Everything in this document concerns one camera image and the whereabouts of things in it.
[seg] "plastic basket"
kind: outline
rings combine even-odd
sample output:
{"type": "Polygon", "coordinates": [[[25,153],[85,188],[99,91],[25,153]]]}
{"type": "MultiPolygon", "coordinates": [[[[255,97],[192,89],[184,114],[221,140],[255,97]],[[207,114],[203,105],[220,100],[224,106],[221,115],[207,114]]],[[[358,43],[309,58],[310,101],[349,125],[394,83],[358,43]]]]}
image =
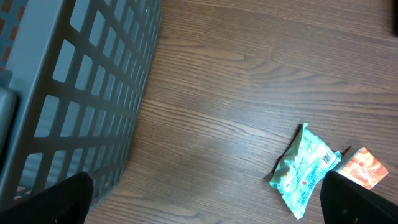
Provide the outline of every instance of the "plastic basket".
{"type": "Polygon", "coordinates": [[[161,22],[160,0],[30,0],[6,70],[17,110],[0,210],[80,171],[97,204],[120,180],[161,22]]]}

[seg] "gray plastic object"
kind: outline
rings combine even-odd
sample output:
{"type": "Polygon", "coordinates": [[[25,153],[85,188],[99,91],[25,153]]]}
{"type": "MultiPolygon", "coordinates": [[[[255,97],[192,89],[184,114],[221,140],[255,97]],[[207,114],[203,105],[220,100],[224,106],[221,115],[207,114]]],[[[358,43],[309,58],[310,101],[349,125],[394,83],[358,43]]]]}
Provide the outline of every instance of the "gray plastic object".
{"type": "Polygon", "coordinates": [[[160,0],[30,0],[6,70],[18,96],[0,211],[79,171],[120,180],[159,38],[160,0]]]}

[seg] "wooden surface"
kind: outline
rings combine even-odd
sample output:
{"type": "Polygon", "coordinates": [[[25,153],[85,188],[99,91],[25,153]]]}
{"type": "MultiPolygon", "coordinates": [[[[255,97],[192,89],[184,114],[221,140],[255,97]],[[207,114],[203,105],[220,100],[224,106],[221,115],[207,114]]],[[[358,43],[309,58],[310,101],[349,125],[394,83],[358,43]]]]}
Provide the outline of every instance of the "wooden surface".
{"type": "Polygon", "coordinates": [[[366,146],[398,203],[392,1],[163,0],[130,161],[87,223],[297,221],[267,183],[299,124],[333,150],[366,146]]]}

